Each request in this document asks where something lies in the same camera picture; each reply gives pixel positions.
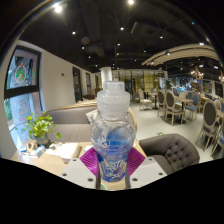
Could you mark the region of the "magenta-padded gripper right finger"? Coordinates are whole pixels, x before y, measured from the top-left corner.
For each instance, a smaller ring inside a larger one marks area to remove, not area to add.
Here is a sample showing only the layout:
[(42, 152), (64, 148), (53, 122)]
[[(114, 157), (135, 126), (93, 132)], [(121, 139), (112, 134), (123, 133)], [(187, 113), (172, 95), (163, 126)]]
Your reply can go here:
[(127, 189), (140, 188), (166, 176), (153, 157), (144, 157), (132, 148), (127, 157), (125, 184)]

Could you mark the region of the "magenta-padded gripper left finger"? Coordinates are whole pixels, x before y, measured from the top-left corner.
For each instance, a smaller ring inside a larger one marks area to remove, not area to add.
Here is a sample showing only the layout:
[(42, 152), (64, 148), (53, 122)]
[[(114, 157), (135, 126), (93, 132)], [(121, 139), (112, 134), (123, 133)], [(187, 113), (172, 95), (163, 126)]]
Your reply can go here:
[(61, 177), (84, 188), (99, 189), (101, 177), (94, 148), (87, 150), (80, 158), (72, 158)]

